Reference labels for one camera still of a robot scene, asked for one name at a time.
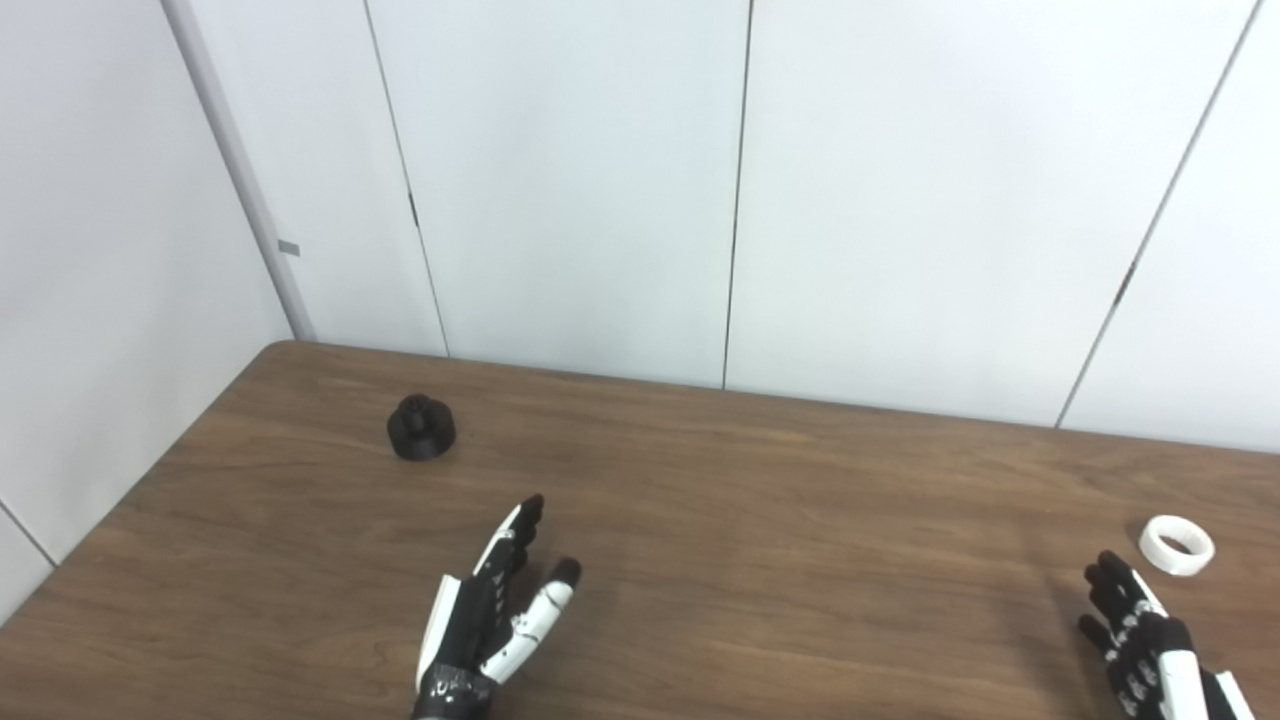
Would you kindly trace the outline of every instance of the fingertip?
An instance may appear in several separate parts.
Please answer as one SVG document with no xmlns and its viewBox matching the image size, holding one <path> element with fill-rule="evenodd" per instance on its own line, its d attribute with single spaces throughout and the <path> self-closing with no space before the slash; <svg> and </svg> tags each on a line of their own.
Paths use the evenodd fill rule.
<svg viewBox="0 0 1280 720">
<path fill-rule="evenodd" d="M 552 570 L 552 577 L 548 582 L 564 583 L 571 588 L 577 588 L 577 582 L 582 578 L 582 564 L 572 557 L 563 557 Z"/>
</svg>

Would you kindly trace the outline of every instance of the white wall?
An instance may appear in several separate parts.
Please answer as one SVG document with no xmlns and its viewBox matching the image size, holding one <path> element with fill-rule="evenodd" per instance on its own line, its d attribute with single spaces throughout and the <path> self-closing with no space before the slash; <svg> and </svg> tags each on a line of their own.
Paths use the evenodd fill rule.
<svg viewBox="0 0 1280 720">
<path fill-rule="evenodd" d="M 166 5 L 300 334 L 444 355 L 364 3 Z"/>
<path fill-rule="evenodd" d="M 1252 0 L 758 0 L 727 384 L 1050 425 Z"/>
<path fill-rule="evenodd" d="M 1222 85 L 1062 427 L 1280 452 L 1280 4 Z"/>
<path fill-rule="evenodd" d="M 374 0 L 449 351 L 719 386 L 746 0 Z"/>
<path fill-rule="evenodd" d="M 284 337 L 160 5 L 0 4 L 0 500 L 18 521 L 64 559 Z M 40 570 L 5 523 L 0 609 Z"/>
<path fill-rule="evenodd" d="M 9 515 L 0 512 L 0 623 L 18 610 L 52 569 Z"/>
</svg>

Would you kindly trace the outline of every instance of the black 3d-printed object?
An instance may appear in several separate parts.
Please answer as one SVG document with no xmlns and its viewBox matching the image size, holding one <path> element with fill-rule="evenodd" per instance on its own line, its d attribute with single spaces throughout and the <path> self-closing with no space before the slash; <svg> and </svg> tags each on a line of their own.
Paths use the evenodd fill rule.
<svg viewBox="0 0 1280 720">
<path fill-rule="evenodd" d="M 425 395 L 411 395 L 387 419 L 392 448 L 404 460 L 433 460 L 453 447 L 458 429 L 449 406 Z"/>
</svg>

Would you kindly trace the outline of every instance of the panel seam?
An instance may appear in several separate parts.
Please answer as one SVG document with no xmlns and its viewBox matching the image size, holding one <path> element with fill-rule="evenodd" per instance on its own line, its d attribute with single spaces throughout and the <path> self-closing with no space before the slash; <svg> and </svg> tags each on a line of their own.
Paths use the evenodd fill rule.
<svg viewBox="0 0 1280 720">
<path fill-rule="evenodd" d="M 1222 65 L 1222 73 L 1219 76 L 1217 83 L 1213 86 L 1213 91 L 1210 92 L 1208 101 L 1204 104 L 1204 110 L 1201 113 L 1199 120 L 1196 123 L 1196 129 L 1192 131 L 1192 136 L 1187 141 L 1187 147 L 1183 149 L 1183 155 L 1179 158 L 1178 165 L 1174 168 L 1174 174 L 1169 178 L 1169 184 L 1165 187 L 1165 193 L 1161 196 L 1160 204 L 1156 205 L 1156 211 L 1151 217 L 1147 232 L 1142 236 L 1142 242 L 1138 243 L 1138 251 L 1134 252 L 1133 261 L 1129 263 L 1129 269 L 1125 272 L 1121 286 L 1116 291 L 1115 300 L 1111 302 L 1111 307 L 1107 309 L 1106 318 L 1102 319 L 1102 327 L 1098 328 L 1098 333 L 1093 338 L 1093 345 L 1089 346 L 1089 352 L 1084 356 L 1084 364 L 1080 365 L 1080 372 L 1075 375 L 1075 382 L 1071 383 L 1071 391 L 1066 395 L 1062 410 L 1057 414 L 1057 420 L 1053 423 L 1055 428 L 1062 427 L 1062 423 L 1066 420 L 1066 414 L 1071 410 L 1071 405 L 1075 402 L 1075 396 L 1079 393 L 1080 386 L 1084 383 L 1084 377 L 1088 374 L 1089 366 L 1093 365 L 1093 359 L 1098 354 L 1102 338 L 1107 334 L 1107 329 L 1111 327 L 1111 320 L 1115 318 L 1116 310 L 1120 307 L 1120 301 L 1124 299 L 1129 282 L 1137 274 L 1138 264 L 1147 252 L 1151 237 L 1160 225 L 1160 219 L 1165 214 L 1169 199 L 1172 197 L 1174 190 L 1178 187 L 1178 181 L 1181 178 L 1183 170 L 1187 168 L 1187 161 L 1190 159 L 1192 152 L 1194 152 L 1197 142 L 1199 142 L 1201 133 L 1204 131 L 1204 124 L 1208 120 L 1210 114 L 1213 111 L 1213 105 L 1217 104 L 1217 97 L 1222 92 L 1222 86 L 1226 83 L 1228 76 L 1231 74 L 1231 68 L 1235 67 L 1235 59 L 1239 56 L 1240 47 L 1244 46 L 1244 42 L 1249 36 L 1249 29 L 1253 27 L 1253 19 L 1257 18 L 1258 9 L 1262 6 L 1263 1 L 1265 0 L 1256 0 L 1253 3 L 1253 8 L 1249 10 L 1249 15 L 1244 19 L 1244 26 L 1240 28 L 1240 36 L 1235 40 L 1235 46 L 1231 47 L 1231 54 L 1228 55 L 1226 64 Z"/>
<path fill-rule="evenodd" d="M 431 304 L 435 305 L 435 320 L 440 324 L 440 341 L 444 343 L 444 356 L 453 357 L 449 352 L 449 334 L 444 329 L 444 313 L 440 310 L 440 297 L 435 288 L 435 277 L 431 274 L 431 259 L 426 254 L 426 240 L 422 237 L 422 225 L 419 223 L 417 206 L 413 204 L 413 182 L 408 177 L 408 163 L 404 161 L 404 145 L 399 138 L 399 124 L 396 122 L 396 106 L 392 102 L 390 86 L 387 83 L 387 69 L 383 67 L 383 50 L 378 45 L 378 31 L 374 29 L 374 15 L 369 9 L 369 0 L 362 0 L 365 5 L 365 22 L 369 24 L 369 37 L 374 42 L 374 59 L 378 60 L 378 77 L 383 81 L 383 97 L 387 99 L 387 114 L 392 119 L 392 136 L 396 137 L 396 152 L 401 160 L 401 173 L 404 177 L 404 188 L 408 191 L 410 211 L 413 215 L 413 229 L 417 232 L 417 246 L 422 250 L 422 265 L 426 266 L 426 282 L 431 284 Z"/>
<path fill-rule="evenodd" d="M 36 536 L 31 534 L 31 530 L 28 530 L 27 525 L 24 525 L 22 520 L 19 520 L 18 516 L 13 514 L 13 510 L 9 510 L 9 505 L 4 500 L 0 500 L 0 511 L 3 511 L 10 520 L 13 520 L 13 524 L 27 538 L 27 542 L 29 542 L 40 552 L 40 556 L 45 559 L 45 562 L 49 562 L 50 568 L 56 570 L 58 562 L 54 560 L 54 556 L 49 555 L 49 551 L 45 550 L 45 546 L 41 544 L 38 539 L 36 539 Z"/>
<path fill-rule="evenodd" d="M 742 54 L 742 108 L 737 123 L 737 174 L 733 178 L 733 231 L 728 247 L 728 300 L 724 305 L 724 363 L 721 366 L 721 389 L 728 388 L 728 334 L 733 325 L 733 274 L 737 270 L 737 219 L 742 197 L 742 146 L 746 137 L 746 91 L 751 77 L 751 23 L 755 0 L 746 5 L 746 47 Z"/>
</svg>

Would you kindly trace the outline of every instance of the robotic hand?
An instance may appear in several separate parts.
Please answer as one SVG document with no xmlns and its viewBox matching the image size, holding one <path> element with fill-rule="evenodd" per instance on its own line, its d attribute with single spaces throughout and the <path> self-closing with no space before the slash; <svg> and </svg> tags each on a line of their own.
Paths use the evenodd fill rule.
<svg viewBox="0 0 1280 720">
<path fill-rule="evenodd" d="M 488 716 L 494 689 L 538 650 L 573 597 L 582 573 L 563 559 L 529 609 L 511 616 L 507 582 L 529 560 L 538 534 L 543 496 L 516 506 L 489 539 L 471 577 L 444 575 L 417 659 L 413 720 L 479 720 Z"/>
<path fill-rule="evenodd" d="M 1128 562 L 1105 551 L 1084 578 L 1110 628 L 1082 615 L 1080 632 L 1102 652 L 1107 682 L 1129 717 L 1253 720 L 1235 678 L 1199 666 L 1187 625 L 1165 612 Z"/>
</svg>

